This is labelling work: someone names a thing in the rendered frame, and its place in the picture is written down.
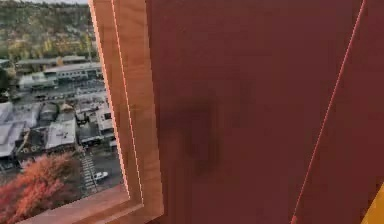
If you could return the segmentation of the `wooden framed window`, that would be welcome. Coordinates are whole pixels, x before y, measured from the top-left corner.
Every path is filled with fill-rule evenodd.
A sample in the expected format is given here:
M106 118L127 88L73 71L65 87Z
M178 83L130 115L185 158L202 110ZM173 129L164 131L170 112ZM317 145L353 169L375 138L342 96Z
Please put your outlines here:
M146 0L0 0L0 224L163 212Z

